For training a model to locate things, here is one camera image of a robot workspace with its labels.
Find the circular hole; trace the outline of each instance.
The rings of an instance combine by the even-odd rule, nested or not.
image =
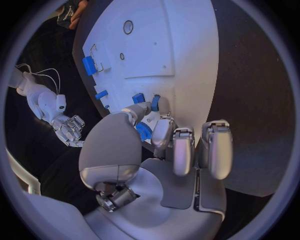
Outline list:
[[[131,34],[131,32],[133,31],[134,29],[134,24],[132,21],[130,20],[127,20],[125,23],[124,23],[124,26],[123,26],[123,31],[125,34]]]

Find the black background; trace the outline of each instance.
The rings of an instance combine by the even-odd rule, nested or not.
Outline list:
[[[29,9],[36,9],[36,7],[42,4],[44,1],[37,1],[34,3],[32,0],[27,1],[6,1],[2,5],[0,16],[1,19],[1,38],[0,43],[3,46],[7,36],[11,33],[12,29],[18,24],[19,20]],[[294,41],[296,49],[294,53],[297,54],[300,47],[299,37],[299,11],[300,4],[297,0],[264,0],[256,1],[255,4],[261,7],[268,5],[274,15],[276,15],[288,34]],[[295,196],[292,204],[285,212],[283,217],[277,223],[277,225],[265,236],[264,239],[271,239],[279,234],[284,234],[287,238],[297,234],[297,226],[295,221],[299,215],[297,204],[299,203],[299,193]],[[8,204],[4,193],[1,191],[0,195],[0,216],[5,221],[1,224],[1,237],[5,239],[23,239],[30,235],[29,231],[24,227],[22,222],[16,217],[12,207]]]

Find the blue plastic part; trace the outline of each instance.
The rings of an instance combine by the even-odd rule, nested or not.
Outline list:
[[[86,56],[84,59],[82,59],[83,65],[85,67],[87,75],[91,76],[95,73],[97,73],[97,69],[94,64],[94,60],[91,56]]]
[[[152,100],[152,103],[151,103],[151,110],[153,112],[158,112],[159,111],[159,100],[160,100],[160,97],[159,95],[155,95],[153,100]]]
[[[95,98],[96,98],[97,100],[99,100],[100,98],[103,98],[104,96],[106,96],[106,95],[108,95],[108,94],[109,94],[108,91],[104,90],[104,91],[102,91],[102,92],[97,93],[97,94],[95,95]]]
[[[134,104],[144,103],[145,102],[144,94],[138,93],[132,97],[132,100]]]
[[[152,130],[146,123],[141,121],[135,127],[142,142],[144,142],[146,139],[151,139]]]

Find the blue clip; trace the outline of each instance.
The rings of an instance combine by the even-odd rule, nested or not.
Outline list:
[[[144,94],[138,93],[132,97],[132,100],[134,104],[144,103],[145,102]]]
[[[82,59],[83,65],[85,67],[86,73],[88,76],[91,76],[95,73],[97,73],[97,69],[94,64],[94,60],[91,56],[87,56],[84,59]]]
[[[152,100],[152,103],[151,103],[151,110],[153,112],[158,112],[159,111],[159,100],[160,100],[160,97],[159,95],[155,95],[153,100]]]
[[[97,100],[99,100],[100,98],[103,98],[104,96],[106,96],[106,95],[108,95],[108,94],[109,94],[108,91],[104,90],[104,91],[102,91],[102,92],[97,93],[97,94],[95,95],[95,98],[96,98]]]

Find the dark cloth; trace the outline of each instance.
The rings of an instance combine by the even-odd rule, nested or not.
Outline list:
[[[82,0],[69,0],[63,5],[63,12],[57,17],[57,24],[69,29],[71,25],[71,17],[78,9],[78,5]]]

